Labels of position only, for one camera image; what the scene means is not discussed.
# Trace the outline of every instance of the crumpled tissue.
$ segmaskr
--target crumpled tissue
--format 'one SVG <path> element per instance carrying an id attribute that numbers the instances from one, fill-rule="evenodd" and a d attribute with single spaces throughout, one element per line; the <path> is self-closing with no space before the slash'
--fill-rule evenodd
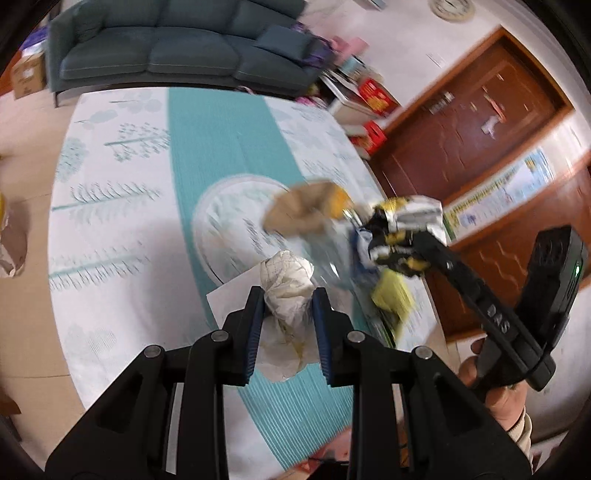
<path id="1" fill-rule="evenodd" d="M 256 367 L 272 382 L 294 377 L 320 361 L 309 315 L 313 273 L 310 262 L 289 250 L 261 262 L 261 287 L 271 315 L 262 324 Z"/>

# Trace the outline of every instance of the beige floor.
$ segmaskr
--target beige floor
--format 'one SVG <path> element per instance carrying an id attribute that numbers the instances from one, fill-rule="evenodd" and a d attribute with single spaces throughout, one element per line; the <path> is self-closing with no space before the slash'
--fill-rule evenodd
<path id="1" fill-rule="evenodd" d="M 82 415 L 61 352 L 47 284 L 47 219 L 56 162 L 75 99 L 0 98 L 0 192 L 28 232 L 22 273 L 0 280 L 0 382 L 22 414 L 14 423 L 40 465 Z"/>

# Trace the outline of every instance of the wall clock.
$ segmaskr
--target wall clock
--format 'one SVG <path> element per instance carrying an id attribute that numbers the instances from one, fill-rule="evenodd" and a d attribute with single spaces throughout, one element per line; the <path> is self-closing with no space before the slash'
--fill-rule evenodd
<path id="1" fill-rule="evenodd" d="M 434 14 L 448 22 L 465 22 L 476 11 L 472 0 L 429 0 L 429 6 Z"/>

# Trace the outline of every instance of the dark green sofa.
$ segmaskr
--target dark green sofa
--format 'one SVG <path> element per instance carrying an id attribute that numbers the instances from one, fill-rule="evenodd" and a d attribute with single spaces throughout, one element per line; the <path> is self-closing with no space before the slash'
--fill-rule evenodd
<path id="1" fill-rule="evenodd" d="M 323 69 L 254 44 L 271 25 L 292 26 L 305 5 L 304 0 L 83 0 L 50 23 L 49 87 L 56 100 L 74 87 L 137 82 L 245 85 L 298 96 Z"/>

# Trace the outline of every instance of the metal screw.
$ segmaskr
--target metal screw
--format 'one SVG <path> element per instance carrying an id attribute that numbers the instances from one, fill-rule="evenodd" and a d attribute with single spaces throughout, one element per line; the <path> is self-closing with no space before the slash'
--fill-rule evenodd
<path id="1" fill-rule="evenodd" d="M 212 340 L 214 342 L 225 342 L 230 337 L 230 334 L 225 330 L 216 330 L 212 333 Z"/>
<path id="2" fill-rule="evenodd" d="M 349 342 L 361 343 L 365 340 L 365 334 L 358 330 L 353 330 L 347 334 L 347 338 L 349 339 Z"/>
<path id="3" fill-rule="evenodd" d="M 144 355 L 147 358 L 156 358 L 161 352 L 162 349 L 158 345 L 148 345 L 144 348 Z"/>
<path id="4" fill-rule="evenodd" d="M 433 356 L 433 350 L 424 345 L 418 346 L 414 353 L 417 357 L 422 358 L 423 360 L 429 360 Z"/>

